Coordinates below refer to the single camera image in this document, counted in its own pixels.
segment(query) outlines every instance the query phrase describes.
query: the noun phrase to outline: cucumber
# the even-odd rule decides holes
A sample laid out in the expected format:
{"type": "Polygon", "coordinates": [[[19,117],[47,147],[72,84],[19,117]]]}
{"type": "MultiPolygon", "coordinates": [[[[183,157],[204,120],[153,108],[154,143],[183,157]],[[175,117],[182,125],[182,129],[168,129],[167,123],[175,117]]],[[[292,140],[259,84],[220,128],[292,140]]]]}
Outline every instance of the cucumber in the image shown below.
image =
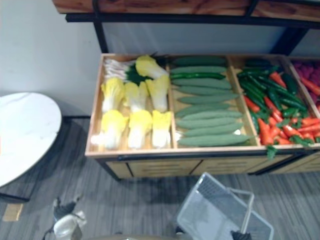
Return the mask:
{"type": "Polygon", "coordinates": [[[183,137],[178,141],[178,143],[180,145],[192,147],[218,147],[240,144],[250,138],[250,136],[235,134],[204,135],[183,137]]]}
{"type": "Polygon", "coordinates": [[[204,120],[179,120],[176,122],[176,124],[183,129],[198,129],[234,124],[235,122],[236,118],[234,117],[221,117],[204,120]]]}
{"type": "Polygon", "coordinates": [[[195,136],[205,136],[205,135],[215,135],[215,134],[231,134],[235,130],[241,129],[243,123],[236,122],[223,126],[214,126],[214,127],[203,127],[195,128],[186,131],[183,135],[185,137],[195,137],[195,136]]]}
{"type": "Polygon", "coordinates": [[[228,103],[212,103],[212,104],[197,104],[193,106],[185,107],[175,113],[176,118],[182,118],[189,114],[200,113],[208,110],[218,110],[218,109],[227,109],[231,105],[228,103]]]}
{"type": "Polygon", "coordinates": [[[241,118],[242,114],[238,111],[231,110],[216,110],[216,111],[203,111],[187,115],[182,120],[197,120],[197,119],[216,119],[216,118],[241,118]]]}
{"type": "Polygon", "coordinates": [[[182,78],[171,81],[174,85],[179,86],[198,86],[210,87],[217,89],[231,89],[231,85],[226,80],[217,80],[214,78],[182,78]]]}
{"type": "Polygon", "coordinates": [[[225,66],[181,66],[170,70],[170,74],[181,73],[223,73],[227,70],[225,66]]]}
{"type": "Polygon", "coordinates": [[[217,94],[212,96],[184,96],[178,101],[184,104],[213,104],[228,101],[239,97],[236,93],[217,94]]]}
{"type": "Polygon", "coordinates": [[[178,57],[174,59],[172,63],[178,66],[226,66],[227,60],[224,57],[220,56],[198,55],[178,57]]]}
{"type": "Polygon", "coordinates": [[[181,86],[176,90],[181,93],[194,94],[194,95],[213,95],[213,94],[232,93],[231,90],[227,90],[227,89],[203,87],[203,86],[181,86]]]}

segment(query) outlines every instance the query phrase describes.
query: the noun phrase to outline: shelf leg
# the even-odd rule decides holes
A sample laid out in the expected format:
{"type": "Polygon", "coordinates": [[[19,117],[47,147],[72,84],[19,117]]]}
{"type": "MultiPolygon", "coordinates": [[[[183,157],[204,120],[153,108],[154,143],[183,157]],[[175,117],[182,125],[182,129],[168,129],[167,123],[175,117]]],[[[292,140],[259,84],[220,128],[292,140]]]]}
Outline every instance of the shelf leg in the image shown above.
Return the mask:
{"type": "Polygon", "coordinates": [[[307,34],[308,30],[308,28],[288,27],[273,46],[270,54],[290,55],[307,34]]]}

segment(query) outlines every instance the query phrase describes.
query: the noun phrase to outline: wooden drawer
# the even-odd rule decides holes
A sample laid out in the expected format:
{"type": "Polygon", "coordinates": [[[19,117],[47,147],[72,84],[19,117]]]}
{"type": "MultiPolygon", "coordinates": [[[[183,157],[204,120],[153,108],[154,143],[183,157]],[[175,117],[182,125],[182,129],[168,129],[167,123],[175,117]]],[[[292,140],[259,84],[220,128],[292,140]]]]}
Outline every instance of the wooden drawer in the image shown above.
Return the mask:
{"type": "Polygon", "coordinates": [[[289,165],[271,172],[272,174],[288,174],[320,171],[320,152],[301,158],[289,165]]]}
{"type": "Polygon", "coordinates": [[[105,164],[117,175],[120,179],[132,178],[130,170],[125,162],[107,161],[105,164]]]}
{"type": "Polygon", "coordinates": [[[128,163],[134,177],[186,176],[200,163],[200,159],[144,160],[128,163]]]}
{"type": "Polygon", "coordinates": [[[192,175],[210,174],[241,174],[253,173],[280,162],[291,155],[278,155],[273,160],[266,156],[216,157],[204,159],[192,172],[192,175]]]}

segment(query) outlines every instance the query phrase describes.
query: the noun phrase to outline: wooden display shelf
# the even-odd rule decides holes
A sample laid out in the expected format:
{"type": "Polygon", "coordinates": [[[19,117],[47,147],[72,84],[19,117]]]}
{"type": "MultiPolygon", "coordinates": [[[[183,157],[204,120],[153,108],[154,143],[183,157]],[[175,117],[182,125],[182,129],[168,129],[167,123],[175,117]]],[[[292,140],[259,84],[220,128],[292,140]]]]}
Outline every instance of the wooden display shelf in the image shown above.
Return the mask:
{"type": "MultiPolygon", "coordinates": [[[[61,14],[93,13],[92,0],[52,0],[61,14]]],[[[249,0],[100,0],[101,13],[243,16],[249,0]]]]}
{"type": "Polygon", "coordinates": [[[304,84],[300,81],[300,76],[297,73],[295,66],[292,64],[292,61],[301,61],[303,63],[310,63],[310,62],[320,62],[320,57],[296,57],[296,56],[290,56],[288,58],[285,58],[286,64],[289,66],[291,73],[294,75],[295,79],[297,80],[299,87],[301,89],[301,91],[303,91],[304,95],[305,95],[305,100],[308,102],[310,108],[312,108],[312,111],[314,112],[314,114],[316,115],[317,118],[320,119],[320,112],[317,109],[314,101],[312,100],[308,89],[304,86],[304,84]]]}
{"type": "MultiPolygon", "coordinates": [[[[171,55],[168,58],[174,58],[178,55],[171,55]]],[[[266,58],[271,63],[283,67],[286,73],[292,75],[290,65],[281,55],[225,55],[227,59],[227,71],[225,73],[235,93],[240,94],[236,100],[231,103],[234,108],[243,114],[240,121],[244,127],[241,129],[243,134],[254,136],[250,145],[221,146],[221,147],[184,147],[177,144],[179,135],[183,129],[176,127],[174,115],[171,118],[170,144],[165,148],[154,149],[151,145],[151,133],[146,137],[146,144],[142,149],[129,149],[127,147],[127,138],[129,129],[126,129],[122,136],[121,145],[118,149],[108,150],[104,146],[91,144],[91,136],[100,133],[102,118],[103,93],[101,83],[104,81],[103,62],[105,58],[115,59],[117,61],[130,61],[137,58],[137,55],[126,56],[116,54],[102,54],[99,65],[98,79],[96,84],[93,110],[90,120],[90,127],[86,145],[85,155],[97,159],[104,167],[112,171],[121,178],[131,177],[166,177],[166,176],[184,176],[200,175],[203,171],[214,174],[234,174],[234,173],[254,173],[267,168],[275,163],[279,163],[291,158],[297,152],[303,152],[304,147],[300,144],[276,145],[278,154],[274,160],[268,161],[266,157],[266,147],[260,144],[260,140],[253,126],[249,110],[245,104],[242,89],[236,77],[237,69],[242,68],[246,58],[266,58]]],[[[175,90],[171,85],[168,90],[168,108],[171,112],[176,112],[183,105],[176,101],[183,94],[175,90]]],[[[298,96],[306,101],[306,92],[299,89],[298,96]]],[[[312,103],[306,101],[311,116],[316,116],[312,103]]],[[[151,102],[148,103],[148,110],[152,109],[151,102]]],[[[124,115],[129,115],[129,109],[120,106],[119,110],[124,115]]],[[[308,150],[320,149],[320,144],[314,144],[308,147],[308,150]]]]}

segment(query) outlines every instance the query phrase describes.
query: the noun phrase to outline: carrot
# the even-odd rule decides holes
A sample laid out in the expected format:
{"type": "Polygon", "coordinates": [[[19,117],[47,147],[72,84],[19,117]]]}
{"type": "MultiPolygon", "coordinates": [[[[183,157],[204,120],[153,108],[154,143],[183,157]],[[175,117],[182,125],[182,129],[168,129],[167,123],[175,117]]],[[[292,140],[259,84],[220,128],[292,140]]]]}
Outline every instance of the carrot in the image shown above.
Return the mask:
{"type": "Polygon", "coordinates": [[[281,123],[284,119],[279,115],[277,114],[275,111],[272,112],[272,117],[278,122],[278,123],[281,123]]]}
{"type": "Polygon", "coordinates": [[[271,73],[269,75],[269,78],[271,78],[274,82],[276,82],[277,84],[279,84],[280,86],[287,88],[285,82],[282,80],[281,76],[279,75],[279,73],[277,73],[276,71],[274,71],[273,73],[271,73]]]}
{"type": "Polygon", "coordinates": [[[313,92],[315,95],[320,96],[320,87],[314,84],[312,81],[309,81],[305,79],[304,77],[301,77],[301,82],[306,86],[307,89],[310,90],[310,92],[313,92]]]}
{"type": "Polygon", "coordinates": [[[253,101],[251,101],[247,96],[244,96],[244,100],[246,105],[252,112],[257,113],[260,111],[260,107],[256,105],[253,101]]]}
{"type": "Polygon", "coordinates": [[[320,124],[320,118],[306,117],[302,119],[302,127],[307,127],[314,124],[320,124]]]}
{"type": "Polygon", "coordinates": [[[287,140],[289,139],[288,136],[285,134],[285,132],[282,130],[279,132],[279,136],[283,139],[287,139],[287,140]]]}
{"type": "Polygon", "coordinates": [[[305,132],[317,132],[320,131],[320,124],[314,124],[311,126],[306,126],[306,127],[302,127],[300,129],[298,129],[299,132],[301,133],[305,133],[305,132]]]}
{"type": "Polygon", "coordinates": [[[314,136],[313,136],[311,133],[309,133],[309,132],[304,132],[304,133],[302,134],[302,136],[303,136],[304,139],[311,139],[313,142],[315,142],[314,136]]]}
{"type": "Polygon", "coordinates": [[[259,124],[260,134],[261,134],[261,143],[263,145],[272,145],[274,141],[270,136],[270,132],[268,130],[269,126],[261,118],[258,118],[258,124],[259,124]]]}
{"type": "Polygon", "coordinates": [[[269,109],[271,109],[273,112],[276,112],[276,114],[278,114],[279,116],[282,115],[279,109],[274,105],[274,103],[267,96],[264,96],[263,99],[264,99],[265,105],[269,109]]]}
{"type": "Polygon", "coordinates": [[[300,132],[298,132],[297,130],[295,130],[294,128],[292,128],[289,125],[285,125],[282,127],[283,128],[283,132],[285,133],[285,135],[287,135],[288,137],[292,137],[294,135],[299,136],[300,138],[303,138],[302,134],[300,132]]]}
{"type": "Polygon", "coordinates": [[[269,125],[270,125],[270,127],[274,127],[276,124],[277,124],[277,121],[272,116],[270,116],[269,117],[269,125]]]}
{"type": "Polygon", "coordinates": [[[290,142],[288,139],[285,139],[285,138],[282,138],[282,137],[278,137],[276,140],[274,140],[274,142],[279,144],[279,145],[292,144],[292,142],[290,142]]]}
{"type": "Polygon", "coordinates": [[[277,126],[271,127],[271,129],[270,129],[270,136],[271,136],[271,138],[274,139],[275,136],[277,136],[280,132],[281,132],[281,129],[278,128],[277,126]]]}

